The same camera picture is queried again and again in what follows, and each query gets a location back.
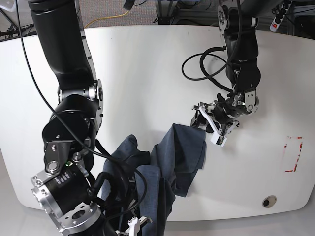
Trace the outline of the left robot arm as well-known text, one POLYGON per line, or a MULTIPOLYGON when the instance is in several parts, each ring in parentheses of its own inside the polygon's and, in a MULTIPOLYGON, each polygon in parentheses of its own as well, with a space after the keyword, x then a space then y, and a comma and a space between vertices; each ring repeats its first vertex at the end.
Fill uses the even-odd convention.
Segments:
POLYGON ((199 66, 203 73, 200 80, 210 80, 215 86, 228 93, 224 98, 220 93, 212 103, 200 102, 194 106, 195 115, 190 125, 194 128, 204 126, 206 132, 213 133, 217 128, 221 135, 239 125, 237 118, 254 114, 259 105, 256 88, 261 79, 257 66, 258 44, 256 26, 258 18, 246 15, 241 10, 241 2, 229 6, 220 1, 218 21, 222 47, 209 48, 199 53, 199 66), (204 60, 207 56, 216 56, 216 52, 226 51, 224 66, 216 72, 207 72, 204 60))

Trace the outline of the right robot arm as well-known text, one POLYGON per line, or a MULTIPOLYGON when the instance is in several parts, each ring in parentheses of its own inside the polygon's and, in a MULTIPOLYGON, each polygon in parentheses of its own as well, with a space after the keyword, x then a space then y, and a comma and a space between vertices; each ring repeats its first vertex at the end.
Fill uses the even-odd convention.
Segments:
POLYGON ((31 16, 59 83, 59 103, 42 131, 44 170, 32 193, 63 236, 136 236, 151 223, 138 217, 136 177, 96 139, 103 91, 73 0, 31 0, 31 16))

